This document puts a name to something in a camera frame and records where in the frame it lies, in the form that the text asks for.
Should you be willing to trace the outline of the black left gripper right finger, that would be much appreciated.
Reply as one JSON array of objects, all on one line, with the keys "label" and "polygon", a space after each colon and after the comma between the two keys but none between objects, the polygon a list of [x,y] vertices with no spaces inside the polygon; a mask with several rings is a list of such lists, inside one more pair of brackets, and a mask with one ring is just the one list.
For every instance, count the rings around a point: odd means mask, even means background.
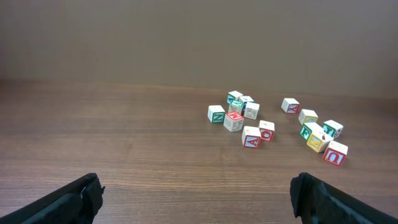
[{"label": "black left gripper right finger", "polygon": [[294,216],[302,223],[397,224],[397,219],[302,172],[290,182]]}]

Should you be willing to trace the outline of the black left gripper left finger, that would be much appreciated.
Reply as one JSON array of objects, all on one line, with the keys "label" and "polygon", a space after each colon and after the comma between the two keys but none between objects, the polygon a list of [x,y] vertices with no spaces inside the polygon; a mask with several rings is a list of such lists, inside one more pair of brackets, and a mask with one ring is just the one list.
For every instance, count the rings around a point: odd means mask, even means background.
[{"label": "black left gripper left finger", "polygon": [[1,224],[92,224],[103,205],[104,190],[97,174],[89,173],[1,217]]}]

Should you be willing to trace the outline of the red U letter block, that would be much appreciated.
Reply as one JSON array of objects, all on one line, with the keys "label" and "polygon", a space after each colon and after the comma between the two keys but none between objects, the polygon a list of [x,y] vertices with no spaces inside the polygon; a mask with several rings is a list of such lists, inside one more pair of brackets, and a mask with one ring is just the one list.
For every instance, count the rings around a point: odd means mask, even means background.
[{"label": "red U letter block", "polygon": [[323,160],[330,164],[340,166],[348,153],[348,146],[336,141],[330,141],[323,154]]}]

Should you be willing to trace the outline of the red A letter block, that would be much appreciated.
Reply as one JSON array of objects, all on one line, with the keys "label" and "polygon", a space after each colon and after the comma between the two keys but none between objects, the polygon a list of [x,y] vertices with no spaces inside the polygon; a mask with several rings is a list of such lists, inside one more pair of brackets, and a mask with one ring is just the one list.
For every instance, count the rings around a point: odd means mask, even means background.
[{"label": "red A letter block", "polygon": [[243,147],[258,149],[261,143],[261,132],[258,127],[245,126],[242,133]]}]

